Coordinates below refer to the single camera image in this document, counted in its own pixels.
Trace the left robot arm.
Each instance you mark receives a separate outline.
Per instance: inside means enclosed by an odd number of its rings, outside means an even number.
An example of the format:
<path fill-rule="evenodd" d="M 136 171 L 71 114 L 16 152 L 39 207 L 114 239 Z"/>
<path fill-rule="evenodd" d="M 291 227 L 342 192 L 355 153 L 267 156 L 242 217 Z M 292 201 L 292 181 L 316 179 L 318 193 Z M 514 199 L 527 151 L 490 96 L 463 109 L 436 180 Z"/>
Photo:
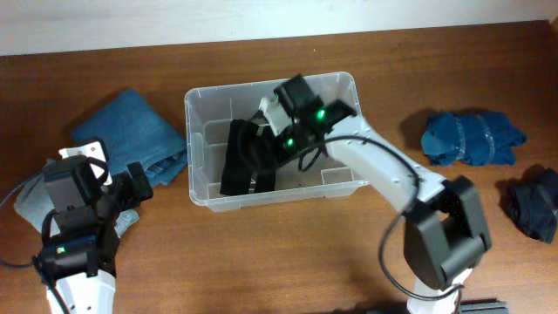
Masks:
<path fill-rule="evenodd" d="M 106 185 L 102 160 L 75 155 L 43 170 L 54 208 L 44 218 L 43 247 L 32 264 L 53 313 L 110 313 L 116 291 L 119 215 L 153 197 L 138 162 Z"/>

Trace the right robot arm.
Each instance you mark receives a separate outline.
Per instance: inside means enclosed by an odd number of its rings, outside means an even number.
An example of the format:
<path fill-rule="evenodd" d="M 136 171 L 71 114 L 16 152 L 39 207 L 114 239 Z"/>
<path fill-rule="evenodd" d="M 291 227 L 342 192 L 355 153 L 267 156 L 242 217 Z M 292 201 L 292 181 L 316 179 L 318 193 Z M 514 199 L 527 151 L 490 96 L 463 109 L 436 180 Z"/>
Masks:
<path fill-rule="evenodd" d="M 263 97 L 255 114 L 275 136 L 270 171 L 320 150 L 368 181 L 396 210 L 378 248 L 391 284 L 407 295 L 410 313 L 457 313 L 464 282 L 492 247 L 478 190 L 465 176 L 449 181 L 422 167 L 382 138 L 355 108 L 315 94 L 302 75 Z M 387 268 L 384 250 L 403 223 L 404 258 L 416 277 L 413 289 Z"/>

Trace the blue taped clothing bundle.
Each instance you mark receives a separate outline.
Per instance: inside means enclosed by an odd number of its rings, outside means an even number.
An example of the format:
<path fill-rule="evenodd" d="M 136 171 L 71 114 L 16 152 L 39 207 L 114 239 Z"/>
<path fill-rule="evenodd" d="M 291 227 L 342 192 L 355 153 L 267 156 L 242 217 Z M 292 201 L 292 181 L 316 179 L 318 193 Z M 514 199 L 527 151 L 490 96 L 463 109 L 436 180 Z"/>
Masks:
<path fill-rule="evenodd" d="M 434 166 L 446 167 L 460 161 L 480 167 L 513 165 L 516 162 L 513 148 L 526 141 L 526 134 L 503 113 L 442 112 L 428 118 L 421 146 Z"/>

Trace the light blue jeans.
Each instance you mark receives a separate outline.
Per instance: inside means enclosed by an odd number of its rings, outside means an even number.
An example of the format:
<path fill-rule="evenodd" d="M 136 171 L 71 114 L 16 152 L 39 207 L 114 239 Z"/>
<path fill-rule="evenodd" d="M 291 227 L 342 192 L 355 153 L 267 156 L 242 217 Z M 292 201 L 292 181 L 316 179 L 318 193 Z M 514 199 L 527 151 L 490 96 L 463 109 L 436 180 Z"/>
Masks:
<path fill-rule="evenodd" d="M 24 184 L 16 198 L 14 209 L 38 232 L 41 232 L 44 218 L 54 209 L 51 198 L 44 187 L 44 176 L 41 171 Z M 121 237 L 139 219 L 139 214 L 134 209 L 121 212 L 115 224 L 118 237 Z"/>

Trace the black taped clothing bundle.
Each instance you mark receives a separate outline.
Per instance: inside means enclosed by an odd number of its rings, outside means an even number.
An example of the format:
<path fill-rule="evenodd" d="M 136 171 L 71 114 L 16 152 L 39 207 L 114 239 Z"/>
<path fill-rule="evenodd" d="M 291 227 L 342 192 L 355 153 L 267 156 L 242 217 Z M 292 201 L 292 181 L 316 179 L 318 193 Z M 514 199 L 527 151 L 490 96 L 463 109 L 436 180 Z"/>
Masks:
<path fill-rule="evenodd" d="M 237 196 L 272 192 L 276 189 L 276 173 L 257 174 L 242 161 L 244 155 L 252 165 L 272 167 L 271 154 L 274 134 L 270 126 L 258 126 L 244 119 L 229 124 L 226 158 L 221 174 L 220 194 Z"/>

